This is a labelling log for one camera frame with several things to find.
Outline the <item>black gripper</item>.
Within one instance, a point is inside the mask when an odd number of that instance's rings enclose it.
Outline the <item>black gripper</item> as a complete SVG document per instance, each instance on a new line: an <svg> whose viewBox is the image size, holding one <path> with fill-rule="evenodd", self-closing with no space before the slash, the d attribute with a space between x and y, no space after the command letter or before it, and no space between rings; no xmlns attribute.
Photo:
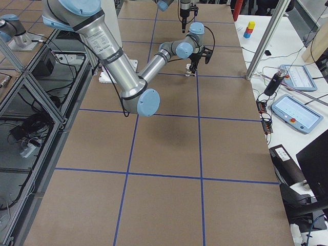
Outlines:
<svg viewBox="0 0 328 246"><path fill-rule="evenodd" d="M190 55L191 65L190 70L194 73L197 72L197 67L200 59L202 58L202 53L192 53Z"/></svg>
<svg viewBox="0 0 328 246"><path fill-rule="evenodd" d="M181 18L182 33L186 31L187 18L190 15L190 2L179 2L179 16Z"/></svg>

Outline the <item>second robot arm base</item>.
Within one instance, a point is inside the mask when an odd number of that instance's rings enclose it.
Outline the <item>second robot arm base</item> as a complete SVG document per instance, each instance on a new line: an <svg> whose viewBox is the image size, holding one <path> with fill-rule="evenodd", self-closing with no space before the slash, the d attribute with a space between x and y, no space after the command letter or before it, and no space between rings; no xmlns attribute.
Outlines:
<svg viewBox="0 0 328 246"><path fill-rule="evenodd" d="M32 37L15 14L1 16L1 39L12 51L31 52L37 45Z"/></svg>

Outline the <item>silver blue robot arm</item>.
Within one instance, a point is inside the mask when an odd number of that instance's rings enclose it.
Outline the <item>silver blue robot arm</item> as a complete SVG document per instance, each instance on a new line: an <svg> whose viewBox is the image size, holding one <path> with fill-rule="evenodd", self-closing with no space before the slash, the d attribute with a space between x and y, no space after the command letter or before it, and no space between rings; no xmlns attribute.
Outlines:
<svg viewBox="0 0 328 246"><path fill-rule="evenodd" d="M173 3L172 0L158 0L155 1L157 7L162 12L166 11L168 7ZM187 27L187 19L192 11L192 2L189 0L178 0L177 1L177 15L178 20L181 23L182 33L185 33Z"/></svg>
<svg viewBox="0 0 328 246"><path fill-rule="evenodd" d="M158 92L148 87L173 56L193 59L205 50L204 25L192 23L182 40L165 42L150 62L136 73L105 23L105 13L100 1L43 1L45 25L82 35L112 78L121 88L121 105L129 113L151 116L160 105Z"/></svg>

